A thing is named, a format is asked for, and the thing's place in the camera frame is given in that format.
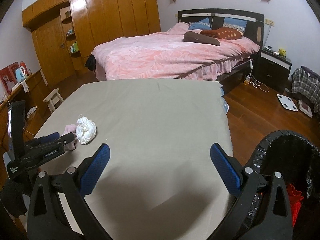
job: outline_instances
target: plaid shirt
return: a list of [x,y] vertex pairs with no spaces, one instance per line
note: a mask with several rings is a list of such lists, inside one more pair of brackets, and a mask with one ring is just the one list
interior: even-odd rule
[[311,78],[302,68],[297,68],[292,74],[292,93],[301,93],[313,104],[314,112],[320,109],[320,82]]

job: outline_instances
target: black headboard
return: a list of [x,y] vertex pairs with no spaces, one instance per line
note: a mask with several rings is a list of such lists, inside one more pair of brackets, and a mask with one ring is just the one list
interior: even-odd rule
[[215,30],[223,25],[224,17],[248,20],[244,36],[254,41],[262,49],[264,33],[264,15],[255,12],[234,9],[192,9],[178,11],[179,22],[197,22],[209,18],[211,29]]

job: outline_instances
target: silver bolt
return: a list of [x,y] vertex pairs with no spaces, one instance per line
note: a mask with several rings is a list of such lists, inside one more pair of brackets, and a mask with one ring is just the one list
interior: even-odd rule
[[43,178],[45,176],[45,172],[44,171],[39,172],[38,176],[39,178]]
[[252,174],[252,173],[253,173],[253,169],[250,168],[250,167],[246,167],[246,168],[244,169],[244,171],[245,171],[246,173],[248,173],[248,174]]
[[69,174],[73,174],[73,173],[75,173],[76,172],[76,168],[75,167],[69,167],[68,169],[67,169],[67,173],[69,173]]
[[275,172],[275,176],[279,179],[282,177],[281,173],[279,171],[276,171]]

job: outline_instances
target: white scale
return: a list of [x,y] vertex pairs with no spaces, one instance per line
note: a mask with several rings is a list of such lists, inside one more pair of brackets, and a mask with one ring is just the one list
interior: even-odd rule
[[298,112],[297,106],[294,104],[291,98],[277,94],[277,97],[285,109]]

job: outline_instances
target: wooden stool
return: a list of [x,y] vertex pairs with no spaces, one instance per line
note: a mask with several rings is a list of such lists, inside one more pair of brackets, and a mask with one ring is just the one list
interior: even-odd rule
[[51,111],[51,113],[53,113],[56,108],[55,108],[55,104],[58,103],[59,101],[62,103],[64,100],[61,97],[61,95],[59,94],[59,88],[53,90],[43,101],[45,103],[48,103],[48,107]]

